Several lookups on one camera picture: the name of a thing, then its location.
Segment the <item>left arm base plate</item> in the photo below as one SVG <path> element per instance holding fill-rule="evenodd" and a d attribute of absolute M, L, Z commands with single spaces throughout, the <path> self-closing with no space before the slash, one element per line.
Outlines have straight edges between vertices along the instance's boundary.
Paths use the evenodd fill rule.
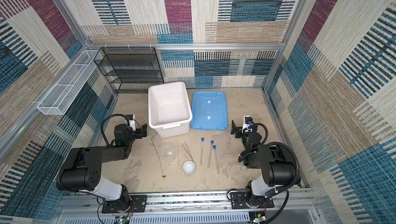
<path fill-rule="evenodd" d="M 147 195 L 130 195 L 126 200 L 105 201 L 102 214 L 143 213 L 146 208 Z"/>

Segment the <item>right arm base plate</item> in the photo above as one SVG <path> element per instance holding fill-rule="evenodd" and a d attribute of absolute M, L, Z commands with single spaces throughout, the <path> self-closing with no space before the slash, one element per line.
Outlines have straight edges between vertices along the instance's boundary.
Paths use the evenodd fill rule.
<path fill-rule="evenodd" d="M 226 193 L 226 197 L 231 202 L 232 209 L 269 209 L 274 208 L 273 200 L 266 197 L 257 197 L 251 193 L 231 191 Z"/>

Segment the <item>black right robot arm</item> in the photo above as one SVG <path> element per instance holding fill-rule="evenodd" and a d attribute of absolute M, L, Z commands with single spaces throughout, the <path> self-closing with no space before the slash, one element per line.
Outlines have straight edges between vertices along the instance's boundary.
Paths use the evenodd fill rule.
<path fill-rule="evenodd" d="M 245 116 L 241 127 L 232 121 L 231 134 L 241 139 L 244 147 L 238 162 L 246 168 L 261 170 L 257 179 L 247 183 L 243 196 L 237 197 L 247 208 L 272 208 L 272 197 L 300 184 L 297 155 L 281 142 L 268 143 L 269 131 L 264 124 Z"/>

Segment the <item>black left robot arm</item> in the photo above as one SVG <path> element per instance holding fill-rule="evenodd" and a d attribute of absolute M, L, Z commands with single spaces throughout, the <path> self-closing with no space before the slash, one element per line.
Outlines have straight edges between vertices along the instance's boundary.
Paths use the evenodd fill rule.
<path fill-rule="evenodd" d="M 104 124 L 112 117 L 122 117 L 125 122 L 114 127 L 114 139 L 110 142 L 104 132 Z M 104 118 L 100 132 L 104 146 L 72 148 L 60 167 L 56 187 L 60 191 L 88 193 L 104 200 L 104 206 L 123 213 L 133 207 L 127 187 L 116 184 L 101 175 L 102 164 L 128 159 L 135 140 L 147 137 L 147 124 L 140 125 L 135 116 L 112 114 Z"/>

